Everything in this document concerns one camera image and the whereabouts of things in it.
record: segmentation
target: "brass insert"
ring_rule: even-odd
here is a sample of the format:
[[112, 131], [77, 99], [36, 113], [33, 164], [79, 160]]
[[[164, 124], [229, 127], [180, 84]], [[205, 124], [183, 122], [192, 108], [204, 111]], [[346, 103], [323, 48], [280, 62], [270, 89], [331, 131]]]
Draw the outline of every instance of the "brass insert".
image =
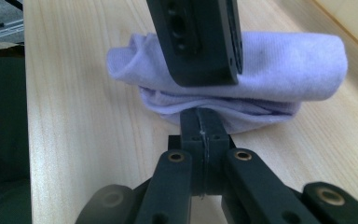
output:
[[241, 161], [249, 161], [252, 159], [252, 155], [245, 151], [237, 151], [235, 152], [235, 158]]
[[345, 199], [337, 192], [328, 188], [316, 189], [318, 197], [325, 203], [329, 203], [335, 206], [341, 206], [345, 203]]
[[173, 152], [170, 155], [168, 155], [168, 160], [173, 162], [183, 161], [184, 159], [185, 159], [185, 155], [180, 152]]

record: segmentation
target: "wood grain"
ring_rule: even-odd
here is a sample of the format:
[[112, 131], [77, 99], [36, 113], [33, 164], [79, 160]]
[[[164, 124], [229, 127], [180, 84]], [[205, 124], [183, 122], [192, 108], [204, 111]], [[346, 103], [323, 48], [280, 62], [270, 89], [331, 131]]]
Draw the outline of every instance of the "wood grain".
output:
[[[239, 1], [246, 31], [340, 35], [350, 71], [337, 94], [295, 119], [236, 134], [294, 188], [326, 181], [358, 198], [358, 45], [311, 1]], [[154, 32], [144, 0], [25, 1], [34, 223], [74, 223], [101, 187], [153, 174], [179, 128], [146, 110], [136, 87], [112, 80], [105, 54]], [[218, 197], [195, 199], [192, 223], [225, 223]]]

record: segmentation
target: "dark floor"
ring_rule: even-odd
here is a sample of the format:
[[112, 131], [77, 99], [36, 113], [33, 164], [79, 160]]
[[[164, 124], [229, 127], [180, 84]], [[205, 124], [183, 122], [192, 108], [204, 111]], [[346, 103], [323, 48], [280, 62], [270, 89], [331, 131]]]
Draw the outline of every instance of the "dark floor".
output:
[[[0, 0], [0, 23], [8, 23], [22, 19], [22, 11], [13, 7], [5, 0]], [[0, 37], [0, 42], [20, 43], [24, 42], [24, 32]]]

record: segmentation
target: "light wood surface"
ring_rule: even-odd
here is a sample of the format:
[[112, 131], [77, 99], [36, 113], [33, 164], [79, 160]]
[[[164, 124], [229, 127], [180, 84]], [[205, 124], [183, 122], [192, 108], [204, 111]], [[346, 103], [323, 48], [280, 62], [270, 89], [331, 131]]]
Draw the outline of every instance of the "light wood surface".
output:
[[[350, 71], [331, 99], [236, 134], [237, 146], [294, 189], [322, 180], [358, 199], [358, 46], [312, 1], [239, 0], [239, 8], [242, 30], [340, 35]], [[110, 48], [154, 32], [145, 0], [25, 1], [24, 23], [33, 219], [74, 223], [96, 190], [149, 178], [168, 134], [180, 130], [105, 69]], [[192, 223], [226, 222], [218, 197], [194, 199], [192, 208]]]

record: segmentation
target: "folded cloth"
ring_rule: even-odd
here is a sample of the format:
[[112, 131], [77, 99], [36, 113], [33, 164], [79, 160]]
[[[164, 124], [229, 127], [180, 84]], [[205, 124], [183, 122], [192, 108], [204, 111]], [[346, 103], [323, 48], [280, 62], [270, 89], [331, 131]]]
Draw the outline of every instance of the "folded cloth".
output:
[[107, 69], [140, 87], [145, 106], [179, 123], [191, 107], [218, 112], [228, 133], [291, 119], [302, 101], [329, 98], [348, 62], [341, 39], [304, 33], [242, 33], [243, 72], [236, 86], [180, 87], [171, 78], [156, 35], [133, 35], [126, 48], [110, 49]]

